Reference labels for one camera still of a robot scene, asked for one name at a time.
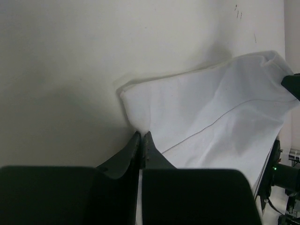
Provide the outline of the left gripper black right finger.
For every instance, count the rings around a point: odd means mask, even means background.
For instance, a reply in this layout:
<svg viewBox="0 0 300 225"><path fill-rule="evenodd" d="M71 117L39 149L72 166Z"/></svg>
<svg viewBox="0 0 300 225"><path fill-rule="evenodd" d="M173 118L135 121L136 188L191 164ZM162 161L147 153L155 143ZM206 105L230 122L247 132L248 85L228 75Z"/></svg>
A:
<svg viewBox="0 0 300 225"><path fill-rule="evenodd" d="M246 177L233 169L177 169L142 144L142 222L145 225L259 225Z"/></svg>

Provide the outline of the aluminium table edge rail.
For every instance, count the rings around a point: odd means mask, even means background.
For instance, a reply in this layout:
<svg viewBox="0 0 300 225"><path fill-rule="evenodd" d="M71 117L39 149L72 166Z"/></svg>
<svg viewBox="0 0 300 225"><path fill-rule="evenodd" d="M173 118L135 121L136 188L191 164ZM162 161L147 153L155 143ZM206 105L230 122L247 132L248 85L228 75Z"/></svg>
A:
<svg viewBox="0 0 300 225"><path fill-rule="evenodd" d="M255 198L260 197L264 202L270 196L271 186L273 183L274 167L277 165L280 158L280 141L276 139L270 150L265 165L263 166L261 175L258 180L257 187L255 189Z"/></svg>

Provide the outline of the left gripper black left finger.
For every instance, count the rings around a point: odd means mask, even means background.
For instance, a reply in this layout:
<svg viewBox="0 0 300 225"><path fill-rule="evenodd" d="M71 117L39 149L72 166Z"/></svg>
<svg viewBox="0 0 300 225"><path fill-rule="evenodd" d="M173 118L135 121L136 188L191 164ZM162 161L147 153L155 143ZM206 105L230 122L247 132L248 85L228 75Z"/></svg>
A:
<svg viewBox="0 0 300 225"><path fill-rule="evenodd" d="M98 167L5 166L3 225L133 225L141 135Z"/></svg>

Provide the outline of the white skirt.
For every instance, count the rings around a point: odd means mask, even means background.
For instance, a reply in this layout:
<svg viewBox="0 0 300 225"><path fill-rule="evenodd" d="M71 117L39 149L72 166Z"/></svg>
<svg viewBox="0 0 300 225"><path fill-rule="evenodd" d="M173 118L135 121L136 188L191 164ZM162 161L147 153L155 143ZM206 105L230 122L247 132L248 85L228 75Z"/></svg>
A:
<svg viewBox="0 0 300 225"><path fill-rule="evenodd" d="M129 123L143 136L151 133L175 168L237 170L255 201L273 142L299 103L281 85L287 75L293 71L277 52L256 52L128 85L120 98Z"/></svg>

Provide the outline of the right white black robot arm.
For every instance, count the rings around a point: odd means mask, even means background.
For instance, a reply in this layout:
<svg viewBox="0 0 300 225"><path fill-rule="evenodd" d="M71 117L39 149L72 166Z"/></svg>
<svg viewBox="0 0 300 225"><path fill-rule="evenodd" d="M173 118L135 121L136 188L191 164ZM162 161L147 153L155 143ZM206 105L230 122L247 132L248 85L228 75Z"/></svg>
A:
<svg viewBox="0 0 300 225"><path fill-rule="evenodd" d="M300 223L300 151L290 149L288 159L292 165L284 165L277 157L271 167L271 185L283 188L288 196L285 212L279 211L268 199L269 206L279 213L279 225Z"/></svg>

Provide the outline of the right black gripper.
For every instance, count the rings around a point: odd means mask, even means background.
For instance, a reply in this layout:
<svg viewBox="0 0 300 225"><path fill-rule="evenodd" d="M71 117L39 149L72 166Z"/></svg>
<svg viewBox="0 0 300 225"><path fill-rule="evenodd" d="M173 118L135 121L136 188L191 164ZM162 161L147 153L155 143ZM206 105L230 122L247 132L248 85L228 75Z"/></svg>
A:
<svg viewBox="0 0 300 225"><path fill-rule="evenodd" d="M281 85L300 100L300 73L285 76Z"/></svg>

